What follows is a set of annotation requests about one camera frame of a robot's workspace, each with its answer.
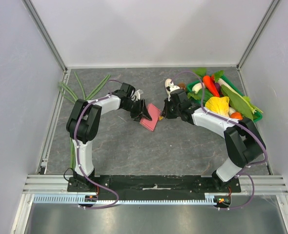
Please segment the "basket of vegetables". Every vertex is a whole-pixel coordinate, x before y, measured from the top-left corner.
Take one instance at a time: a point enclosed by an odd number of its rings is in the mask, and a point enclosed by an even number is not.
[[[206,75],[206,68],[194,71],[205,85],[204,106],[209,110],[226,117],[242,119],[250,118],[254,122],[262,119],[262,111],[251,104],[250,98],[244,96],[224,76],[224,71],[218,71],[211,76]],[[187,85],[187,96],[194,102],[200,103],[203,95],[199,80]]]

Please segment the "white wall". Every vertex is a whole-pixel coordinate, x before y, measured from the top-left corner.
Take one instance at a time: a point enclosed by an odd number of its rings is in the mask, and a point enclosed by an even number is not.
[[[283,0],[242,70],[253,103],[265,113],[260,121],[270,165],[288,187],[288,0]]]
[[[0,234],[34,173],[62,71],[21,0],[0,0]]]
[[[67,66],[237,64],[271,0],[33,0]]]

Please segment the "yellow cabbage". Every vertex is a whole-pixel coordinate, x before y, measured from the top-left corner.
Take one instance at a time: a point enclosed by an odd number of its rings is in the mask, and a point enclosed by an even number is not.
[[[211,97],[205,104],[205,107],[217,114],[225,117],[228,116],[228,103],[230,101],[229,97]]]

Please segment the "green crate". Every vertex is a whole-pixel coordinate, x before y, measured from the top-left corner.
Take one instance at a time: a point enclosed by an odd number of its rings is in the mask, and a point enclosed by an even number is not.
[[[224,80],[229,86],[232,87],[232,89],[234,89],[234,90],[235,90],[237,93],[239,93],[241,96],[244,96],[244,95],[232,84],[232,82],[228,80],[228,78],[226,78],[225,76],[221,76],[221,79]],[[188,84],[188,85],[187,85],[187,90],[188,90],[189,92],[192,92],[193,86],[194,86],[195,84],[197,84],[197,83],[199,83],[199,80]],[[259,120],[262,119],[262,114],[261,114],[259,111],[257,111],[257,112],[255,113],[255,116],[256,116],[257,118],[253,120],[254,122],[258,122]]]

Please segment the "pink book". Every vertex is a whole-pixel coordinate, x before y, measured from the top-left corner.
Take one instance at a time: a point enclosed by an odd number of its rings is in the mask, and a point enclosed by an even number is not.
[[[152,121],[148,120],[147,118],[142,118],[140,121],[140,124],[142,126],[144,126],[145,128],[147,128],[150,131],[154,131],[157,122],[158,122],[158,118],[160,116],[160,113],[162,112],[161,110],[159,110],[156,106],[154,106],[152,103],[150,103],[147,106],[147,110],[149,115],[152,117]]]

